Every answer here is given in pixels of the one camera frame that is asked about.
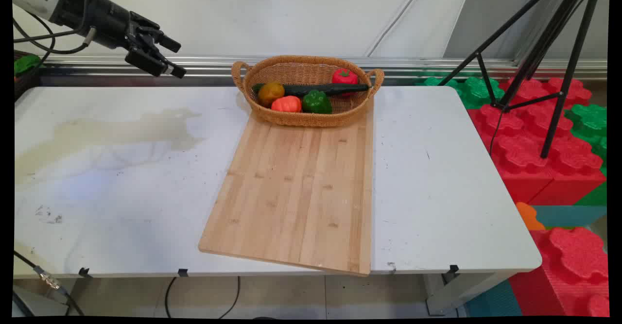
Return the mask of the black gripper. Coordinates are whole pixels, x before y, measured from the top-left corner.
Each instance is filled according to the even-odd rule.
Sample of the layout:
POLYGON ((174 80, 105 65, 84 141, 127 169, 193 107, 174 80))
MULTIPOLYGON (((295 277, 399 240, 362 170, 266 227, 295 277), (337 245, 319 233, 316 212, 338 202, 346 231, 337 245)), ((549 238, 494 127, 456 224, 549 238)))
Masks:
POLYGON ((123 48, 127 50, 125 61, 147 74, 160 77, 172 75, 182 79, 187 70, 156 53, 151 54, 145 48, 144 39, 157 43, 162 47, 178 52, 181 44, 173 40, 160 26, 128 11, 110 0, 59 0, 50 18, 51 23, 69 27, 80 36, 87 36, 90 28, 96 29, 94 41, 109 49, 123 48))

